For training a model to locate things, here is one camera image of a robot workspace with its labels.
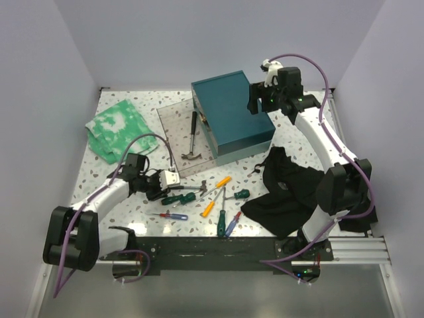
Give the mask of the large black-handled hammer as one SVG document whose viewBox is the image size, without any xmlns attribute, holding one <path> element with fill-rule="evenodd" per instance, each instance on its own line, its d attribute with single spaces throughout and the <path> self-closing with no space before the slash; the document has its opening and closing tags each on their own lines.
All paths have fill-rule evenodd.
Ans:
<svg viewBox="0 0 424 318">
<path fill-rule="evenodd" d="M 196 160 L 201 158 L 201 154 L 194 154 L 194 140 L 195 140 L 195 131 L 197 127 L 197 112 L 193 111 L 191 114 L 191 131 L 190 131 L 190 142 L 189 142 L 189 152 L 187 154 L 182 154 L 181 158 L 183 160 Z"/>
</svg>

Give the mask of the small claw hammer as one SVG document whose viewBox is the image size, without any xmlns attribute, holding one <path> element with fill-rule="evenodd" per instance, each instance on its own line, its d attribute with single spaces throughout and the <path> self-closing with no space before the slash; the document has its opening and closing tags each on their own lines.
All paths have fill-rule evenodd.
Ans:
<svg viewBox="0 0 424 318">
<path fill-rule="evenodd" d="M 192 185 L 179 185 L 176 188 L 177 189 L 190 189 L 190 190 L 196 190 L 198 191 L 201 195 L 205 194 L 205 192 L 207 191 L 207 186 L 206 186 L 206 180 L 202 180 L 201 181 L 201 185 L 200 186 L 192 186 Z"/>
</svg>

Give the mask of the transparent drawer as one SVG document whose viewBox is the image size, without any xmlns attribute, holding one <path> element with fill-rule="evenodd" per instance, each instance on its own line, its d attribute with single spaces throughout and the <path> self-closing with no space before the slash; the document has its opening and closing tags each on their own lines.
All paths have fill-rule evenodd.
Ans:
<svg viewBox="0 0 424 318">
<path fill-rule="evenodd" d="M 181 178 L 202 173 L 217 165 L 213 152 L 201 126 L 200 116 L 197 116 L 194 139 L 191 139 L 191 118 L 195 111 L 191 99 L 159 108 L 157 110 L 162 128 L 168 139 L 174 155 L 174 162 Z M 193 145 L 193 153 L 200 155 L 194 160 L 185 160 L 182 154 L 189 153 Z"/>
</svg>

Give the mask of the yellow screwdriver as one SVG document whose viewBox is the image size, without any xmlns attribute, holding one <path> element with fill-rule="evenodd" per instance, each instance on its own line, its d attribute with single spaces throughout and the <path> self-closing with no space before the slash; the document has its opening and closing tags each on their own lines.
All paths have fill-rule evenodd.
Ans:
<svg viewBox="0 0 424 318">
<path fill-rule="evenodd" d="M 215 206 L 215 203 L 216 203 L 216 200 L 219 198 L 219 196 L 224 192 L 224 190 L 225 190 L 225 187 L 222 187 L 220 190 L 219 190 L 219 192 L 218 192 L 218 194 L 214 197 L 214 199 L 208 204 L 208 206 L 205 208 L 205 210 L 203 211 L 203 213 L 201 214 L 201 216 L 203 217 L 203 218 L 206 218 L 209 214 L 210 214 L 210 212 L 211 212 L 211 210 L 213 209 L 213 207 Z"/>
<path fill-rule="evenodd" d="M 216 189 L 222 188 L 223 186 L 227 185 L 232 180 L 232 177 L 227 176 L 226 178 L 222 179 L 220 182 L 218 182 L 215 187 L 207 191 L 205 194 L 201 195 L 197 200 L 203 199 L 205 196 L 209 195 L 211 192 L 214 192 Z"/>
</svg>

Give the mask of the teal drawer box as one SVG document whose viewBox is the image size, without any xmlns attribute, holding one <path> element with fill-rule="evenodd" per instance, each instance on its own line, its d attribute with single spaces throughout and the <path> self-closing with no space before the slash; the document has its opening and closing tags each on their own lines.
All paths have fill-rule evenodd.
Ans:
<svg viewBox="0 0 424 318">
<path fill-rule="evenodd" d="M 249 81 L 242 70 L 195 81 L 191 92 L 217 166 L 269 149 L 276 128 L 268 114 L 250 114 Z"/>
</svg>

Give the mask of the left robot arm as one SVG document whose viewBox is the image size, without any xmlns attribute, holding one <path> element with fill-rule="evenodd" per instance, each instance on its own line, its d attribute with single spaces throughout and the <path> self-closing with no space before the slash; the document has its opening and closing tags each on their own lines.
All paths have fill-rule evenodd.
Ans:
<svg viewBox="0 0 424 318">
<path fill-rule="evenodd" d="M 57 206 L 50 216 L 43 261 L 58 266 L 64 258 L 65 268 L 87 272 L 97 259 L 113 252 L 123 260 L 133 258 L 137 243 L 129 231 L 117 229 L 118 233 L 101 235 L 99 222 L 134 193 L 156 201 L 180 184 L 174 167 L 149 174 L 148 164 L 147 156 L 130 153 L 94 193 L 69 207 Z"/>
</svg>

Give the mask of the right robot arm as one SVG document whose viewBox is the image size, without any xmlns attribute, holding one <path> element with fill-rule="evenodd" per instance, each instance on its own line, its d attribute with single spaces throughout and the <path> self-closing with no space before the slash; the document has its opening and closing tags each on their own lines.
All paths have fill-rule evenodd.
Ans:
<svg viewBox="0 0 424 318">
<path fill-rule="evenodd" d="M 249 86 L 248 110 L 253 115 L 280 110 L 307 138 L 323 167 L 317 206 L 298 231 L 295 254 L 285 258 L 311 260 L 319 251 L 318 242 L 327 240 L 337 223 L 372 212 L 372 166 L 367 159 L 359 160 L 328 125 L 325 104 L 304 93 L 299 68 L 279 62 L 265 62 L 261 68 L 266 77 Z"/>
</svg>

